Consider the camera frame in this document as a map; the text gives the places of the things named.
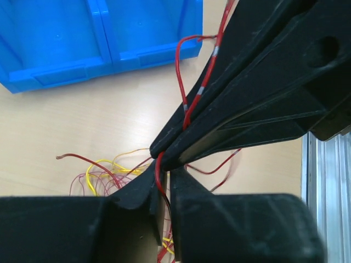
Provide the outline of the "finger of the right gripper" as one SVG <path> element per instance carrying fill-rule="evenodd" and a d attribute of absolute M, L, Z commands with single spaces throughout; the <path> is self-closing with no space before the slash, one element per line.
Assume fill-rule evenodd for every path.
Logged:
<path fill-rule="evenodd" d="M 224 30 L 214 69 L 191 114 L 195 118 L 288 25 L 315 1 L 239 1 Z"/>
<path fill-rule="evenodd" d="M 195 118 L 179 107 L 161 132 L 161 167 L 350 126 L 350 1 L 315 1 Z M 197 81 L 193 102 L 205 88 Z"/>

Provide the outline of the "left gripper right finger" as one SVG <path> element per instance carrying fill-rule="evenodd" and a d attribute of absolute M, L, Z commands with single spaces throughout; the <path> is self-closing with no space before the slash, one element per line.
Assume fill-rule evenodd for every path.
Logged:
<path fill-rule="evenodd" d="M 215 195 L 184 168 L 171 171 L 170 188 L 178 261 L 325 261 L 316 223 L 294 195 Z"/>

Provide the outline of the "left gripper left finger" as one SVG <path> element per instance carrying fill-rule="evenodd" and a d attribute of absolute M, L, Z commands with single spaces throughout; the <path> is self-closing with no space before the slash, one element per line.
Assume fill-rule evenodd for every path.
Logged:
<path fill-rule="evenodd" d="M 1 262 L 155 262 L 155 167 L 107 197 L 1 198 Z"/>

